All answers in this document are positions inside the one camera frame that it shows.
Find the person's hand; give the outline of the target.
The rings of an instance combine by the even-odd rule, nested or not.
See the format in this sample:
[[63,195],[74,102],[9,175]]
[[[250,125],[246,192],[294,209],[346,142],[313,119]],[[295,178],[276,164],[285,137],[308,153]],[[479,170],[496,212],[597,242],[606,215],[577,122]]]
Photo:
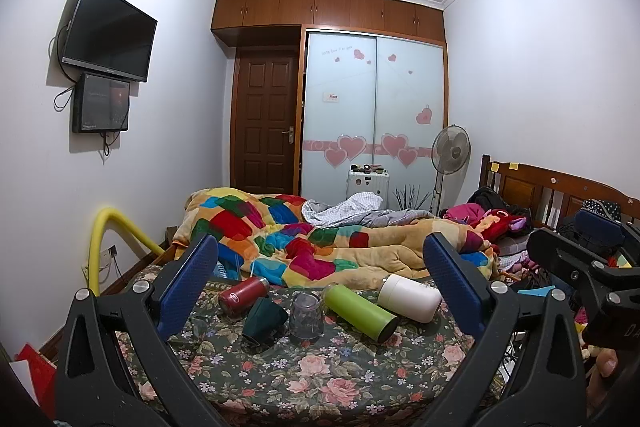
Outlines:
[[590,374],[587,386],[587,417],[598,421],[624,423],[632,415],[634,385],[631,376],[637,355],[632,351],[618,353],[614,349],[602,348],[596,365]]

